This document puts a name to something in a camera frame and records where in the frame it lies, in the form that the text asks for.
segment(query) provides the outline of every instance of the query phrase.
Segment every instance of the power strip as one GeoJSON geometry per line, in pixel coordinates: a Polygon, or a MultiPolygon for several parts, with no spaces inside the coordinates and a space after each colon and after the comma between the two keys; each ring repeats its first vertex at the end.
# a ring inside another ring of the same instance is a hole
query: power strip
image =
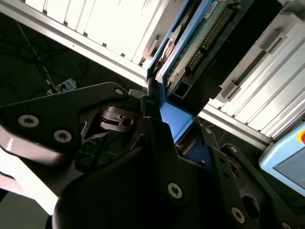
{"type": "Polygon", "coordinates": [[[57,90],[56,93],[54,93],[54,90],[50,89],[47,91],[47,94],[50,95],[50,94],[67,92],[67,91],[74,90],[76,88],[77,88],[76,81],[74,81],[73,79],[70,78],[56,86],[56,90],[57,90]]]}

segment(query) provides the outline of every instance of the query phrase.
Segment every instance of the floor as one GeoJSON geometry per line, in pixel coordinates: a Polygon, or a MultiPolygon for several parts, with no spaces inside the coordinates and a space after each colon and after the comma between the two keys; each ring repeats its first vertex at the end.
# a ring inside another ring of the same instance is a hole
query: floor
{"type": "MultiPolygon", "coordinates": [[[[0,106],[45,96],[45,91],[50,89],[46,82],[47,75],[44,69],[37,65],[37,61],[33,61],[35,57],[29,52],[28,43],[26,43],[18,24],[2,14],[0,14],[0,21],[2,22],[0,23],[0,106]]],[[[80,54],[65,50],[56,42],[42,37],[22,24],[20,26],[36,52],[45,61],[45,66],[55,85],[72,78],[76,80],[78,87],[112,81],[122,85],[127,90],[141,89],[140,86],[80,54]]],[[[205,120],[201,122],[214,132],[218,145],[225,143],[236,145],[292,208],[294,213],[305,222],[305,199],[259,169],[257,162],[262,153],[259,149],[205,120]]],[[[102,150],[99,149],[100,140],[83,145],[76,154],[76,159],[79,161],[78,166],[85,170],[90,166],[97,153],[100,153],[97,158],[97,166],[113,160],[120,153],[119,149],[115,148],[117,144],[113,144],[114,139],[121,141],[120,136],[113,135],[108,139],[109,142],[112,141],[112,146],[109,145],[102,150]]],[[[46,217],[46,214],[33,200],[26,200],[14,194],[7,195],[0,203],[0,222],[3,229],[41,229],[44,227],[46,217]],[[29,226],[24,227],[25,224],[21,226],[23,222],[29,223],[29,226]]]]}

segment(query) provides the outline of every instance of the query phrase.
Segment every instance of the green circuit board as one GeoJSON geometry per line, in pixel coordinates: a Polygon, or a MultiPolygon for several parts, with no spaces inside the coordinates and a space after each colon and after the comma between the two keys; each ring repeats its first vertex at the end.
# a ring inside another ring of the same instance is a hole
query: green circuit board
{"type": "Polygon", "coordinates": [[[203,47],[204,42],[207,45],[203,48],[208,48],[226,23],[226,18],[224,18],[224,16],[228,15],[228,4],[231,2],[232,1],[229,0],[216,0],[211,4],[187,45],[175,61],[173,68],[168,73],[167,85],[171,85],[169,88],[173,89],[175,87],[172,83],[176,80],[176,76],[181,70],[185,69],[187,66],[194,69],[203,57],[204,53],[200,51],[200,48],[203,47]]]}

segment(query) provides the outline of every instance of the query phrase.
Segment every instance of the emergency stop button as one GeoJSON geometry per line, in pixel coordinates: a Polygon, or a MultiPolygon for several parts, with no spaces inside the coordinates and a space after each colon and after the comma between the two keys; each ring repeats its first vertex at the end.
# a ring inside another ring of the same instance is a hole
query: emergency stop button
{"type": "Polygon", "coordinates": [[[299,140],[299,142],[305,144],[305,130],[302,131],[302,132],[298,135],[297,139],[299,140]]]}

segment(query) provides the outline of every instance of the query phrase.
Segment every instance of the circuit board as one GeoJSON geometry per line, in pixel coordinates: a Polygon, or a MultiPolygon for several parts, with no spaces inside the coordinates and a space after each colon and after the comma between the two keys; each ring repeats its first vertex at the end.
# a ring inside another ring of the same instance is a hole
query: circuit board
{"type": "Polygon", "coordinates": [[[211,4],[168,74],[166,81],[167,97],[172,94],[183,77],[183,74],[180,73],[184,72],[184,70],[186,72],[193,71],[204,57],[205,52],[209,50],[213,41],[234,12],[234,9],[230,8],[230,4],[232,4],[232,1],[229,0],[216,0],[211,4]]]}

